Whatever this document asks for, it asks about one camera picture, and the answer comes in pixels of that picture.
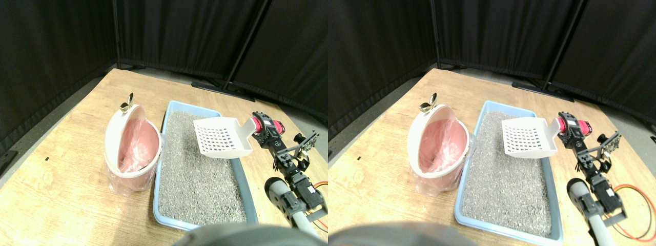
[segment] slotted scoop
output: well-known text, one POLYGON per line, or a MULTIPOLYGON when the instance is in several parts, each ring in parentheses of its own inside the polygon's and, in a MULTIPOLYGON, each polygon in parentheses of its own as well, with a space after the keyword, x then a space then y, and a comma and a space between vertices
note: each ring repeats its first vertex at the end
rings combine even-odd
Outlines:
POLYGON ((550 125, 544 118, 521 117, 501 121, 505 153, 517 158, 538 159, 554 155, 558 148, 554 138, 560 132, 560 122, 550 125))
POLYGON ((194 121, 196 140, 201 154, 211 158, 233 159, 253 152, 248 138, 255 132, 253 118, 243 126, 231 117, 212 117, 194 121))

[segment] wooden table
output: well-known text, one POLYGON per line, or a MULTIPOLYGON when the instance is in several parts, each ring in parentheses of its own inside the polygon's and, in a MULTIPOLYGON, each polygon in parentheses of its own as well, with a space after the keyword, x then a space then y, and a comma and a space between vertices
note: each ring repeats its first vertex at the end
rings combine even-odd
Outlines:
MULTIPOLYGON (((588 147, 598 146, 597 137, 611 135, 617 128, 608 117, 590 103, 568 102, 550 96, 523 91, 457 73, 432 70, 407 94, 389 108, 346 151, 330 169, 331 230, 336 232, 348 226, 374 222, 418 220, 446 224, 481 245, 527 244, 510 237, 462 226, 453 215, 457 190, 437 197, 422 195, 415 189, 409 175, 407 133, 419 113, 419 104, 427 102, 436 92, 440 104, 449 104, 456 116, 472 133, 486 100, 533 110, 538 117, 552 119, 558 112, 572 113, 578 119, 590 121, 594 132, 586 139, 588 147)), ((564 245, 592 245, 581 213, 576 210, 566 192, 571 178, 584 178, 575 170, 576 160, 571 150, 560 144, 559 152, 550 158, 558 204, 564 230, 564 245)), ((633 184, 656 199, 656 180, 625 139, 613 152, 613 166, 607 174, 611 184, 633 184)), ((648 206, 642 197, 628 190, 619 192, 624 201, 628 219, 620 222, 627 231, 639 236, 647 228, 648 206)), ((613 228, 611 235, 618 245, 639 244, 620 236, 613 228)))
MULTIPOLYGON (((253 111, 267 113, 287 128, 293 143, 299 129, 275 104, 250 102, 125 70, 112 70, 35 149, 0 190, 0 244, 11 245, 170 245, 185 231, 163 226, 153 216, 152 189, 124 197, 110 191, 105 175, 103 137, 110 117, 130 93, 146 117, 162 125, 170 100, 217 110, 244 121, 253 111)), ((264 182, 281 176, 271 168, 268 150, 241 158, 260 223, 289 226, 264 195, 264 182)), ((323 158, 313 149, 306 174, 327 180, 323 158)), ((325 232, 319 235, 327 239, 325 232)))

